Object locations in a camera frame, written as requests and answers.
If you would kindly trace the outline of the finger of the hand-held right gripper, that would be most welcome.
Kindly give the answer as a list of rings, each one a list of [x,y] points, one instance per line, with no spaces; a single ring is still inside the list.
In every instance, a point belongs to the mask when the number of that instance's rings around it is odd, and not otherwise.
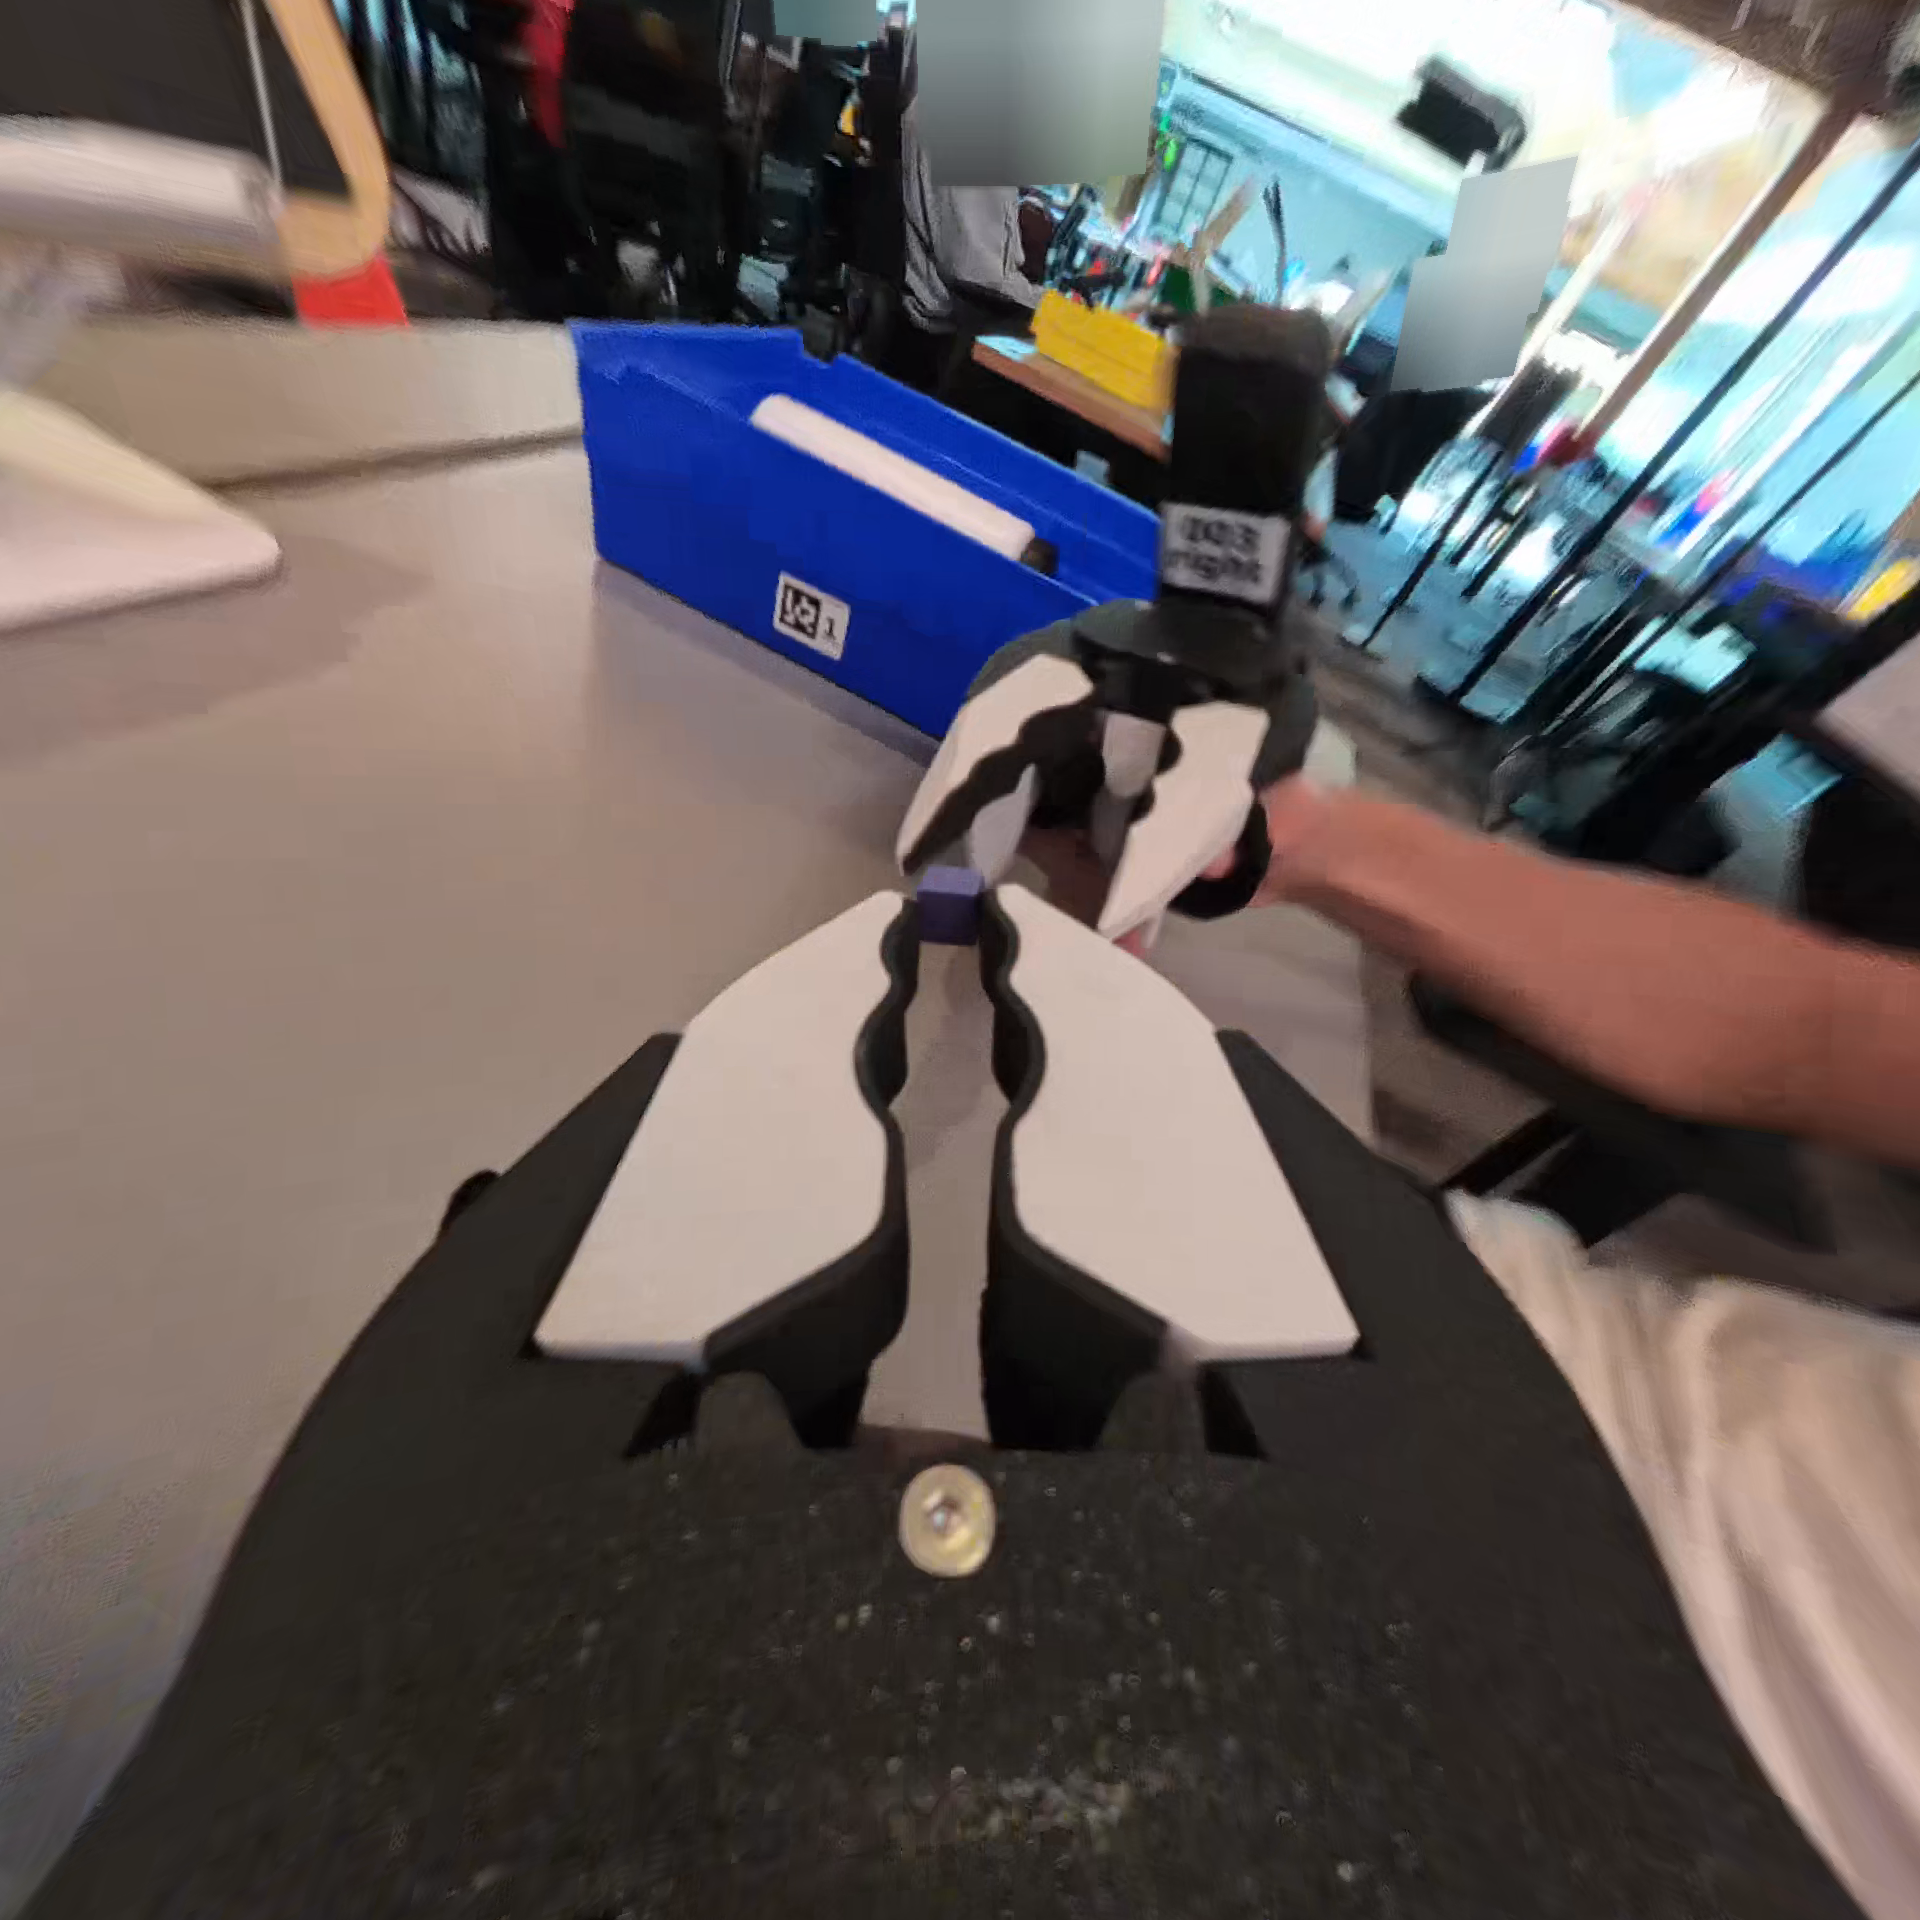
[[[1268,709],[1187,703],[1159,732],[1154,769],[1132,796],[1096,909],[1096,932],[1108,942],[1159,919],[1176,893],[1237,848],[1254,807]]]
[[[1080,799],[1096,687],[1064,655],[1030,655],[973,692],[939,743],[896,839],[903,875],[960,859],[982,880],[1018,863],[1051,799]]]

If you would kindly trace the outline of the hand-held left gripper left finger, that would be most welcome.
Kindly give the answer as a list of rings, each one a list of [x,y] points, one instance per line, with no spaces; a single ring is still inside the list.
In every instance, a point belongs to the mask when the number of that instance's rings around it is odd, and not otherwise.
[[[799,1439],[856,1438],[904,1320],[915,904],[878,891],[774,951],[679,1036],[564,1259],[542,1359],[765,1381]]]

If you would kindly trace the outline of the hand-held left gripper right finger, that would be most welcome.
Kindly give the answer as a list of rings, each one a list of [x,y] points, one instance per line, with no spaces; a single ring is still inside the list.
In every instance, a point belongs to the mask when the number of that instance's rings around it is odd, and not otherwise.
[[[1144,1376],[1356,1355],[1240,1071],[1256,1044],[1021,885],[982,909],[981,984],[1006,1100],[981,1297],[995,1444],[1093,1448]]]

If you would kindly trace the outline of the blue plastic storage bin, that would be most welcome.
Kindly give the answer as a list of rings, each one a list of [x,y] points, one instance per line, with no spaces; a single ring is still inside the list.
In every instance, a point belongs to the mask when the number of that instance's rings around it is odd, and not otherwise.
[[[1133,501],[787,326],[566,324],[596,553],[688,607],[939,735],[979,669],[1054,622],[1157,587]],[[1003,513],[964,533],[757,422],[770,400]]]

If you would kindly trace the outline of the person's right forearm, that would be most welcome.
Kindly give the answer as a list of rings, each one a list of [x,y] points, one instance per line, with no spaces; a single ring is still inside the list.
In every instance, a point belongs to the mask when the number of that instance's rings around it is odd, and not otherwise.
[[[1918,967],[1712,889],[1386,807],[1405,960],[1650,1108],[1918,1165]]]

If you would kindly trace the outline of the person's right hand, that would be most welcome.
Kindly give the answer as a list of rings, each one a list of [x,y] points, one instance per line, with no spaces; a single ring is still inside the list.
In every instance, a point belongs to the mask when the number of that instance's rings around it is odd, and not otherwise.
[[[1430,813],[1303,774],[1256,801],[1267,863],[1251,908],[1293,904],[1381,949],[1398,947],[1420,903],[1414,869],[1428,849]]]

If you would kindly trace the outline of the yellow box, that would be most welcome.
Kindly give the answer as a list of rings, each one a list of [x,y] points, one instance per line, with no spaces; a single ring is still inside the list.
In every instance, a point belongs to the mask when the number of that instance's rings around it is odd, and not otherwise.
[[[1047,288],[1030,344],[1117,403],[1154,413],[1171,407],[1179,350],[1139,318]]]

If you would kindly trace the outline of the wooden work table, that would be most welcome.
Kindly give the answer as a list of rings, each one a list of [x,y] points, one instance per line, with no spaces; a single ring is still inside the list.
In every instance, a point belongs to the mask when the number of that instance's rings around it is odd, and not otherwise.
[[[1013,382],[1023,393],[1044,400],[1055,412],[1136,448],[1148,460],[1165,464],[1171,445],[1167,409],[1116,396],[1088,374],[1048,359],[1035,342],[988,333],[973,337],[972,363]]]

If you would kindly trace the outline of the white cylinder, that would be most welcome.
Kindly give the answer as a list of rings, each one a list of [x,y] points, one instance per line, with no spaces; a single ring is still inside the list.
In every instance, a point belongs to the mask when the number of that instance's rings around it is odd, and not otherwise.
[[[896,504],[989,548],[1003,560],[1044,577],[1055,575],[1059,548],[1028,518],[806,407],[803,400],[784,393],[768,396],[754,405],[751,425],[763,437],[888,496]]]

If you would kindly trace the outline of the black office chair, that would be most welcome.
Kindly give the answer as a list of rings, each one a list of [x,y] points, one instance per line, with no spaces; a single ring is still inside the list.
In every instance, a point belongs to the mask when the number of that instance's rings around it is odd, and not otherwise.
[[[1504,1193],[1560,1219],[1583,1245],[1691,1196],[1774,1240],[1836,1251],[1832,1211],[1794,1140],[1656,1112],[1515,1040],[1424,974],[1410,979],[1407,1005],[1428,1040],[1541,1102],[1443,1177],[1440,1193]]]

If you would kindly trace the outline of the red bag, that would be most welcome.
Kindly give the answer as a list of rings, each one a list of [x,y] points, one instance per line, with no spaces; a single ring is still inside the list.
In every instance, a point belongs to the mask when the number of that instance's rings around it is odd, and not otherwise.
[[[410,326],[392,264],[383,253],[350,272],[298,273],[293,302],[300,323],[310,329]]]

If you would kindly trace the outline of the white desk stand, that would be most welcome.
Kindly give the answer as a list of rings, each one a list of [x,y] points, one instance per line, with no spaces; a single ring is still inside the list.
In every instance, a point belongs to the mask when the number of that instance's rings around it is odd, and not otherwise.
[[[282,264],[268,164],[64,117],[2,124],[2,625],[22,632],[255,585],[277,536],[93,422],[31,393],[124,267]]]

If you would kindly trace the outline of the wood-rimmed dark board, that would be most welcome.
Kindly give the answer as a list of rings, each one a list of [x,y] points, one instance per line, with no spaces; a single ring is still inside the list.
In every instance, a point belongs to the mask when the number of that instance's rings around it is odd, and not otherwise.
[[[383,249],[391,206],[332,5],[2,5],[5,245],[339,278]]]

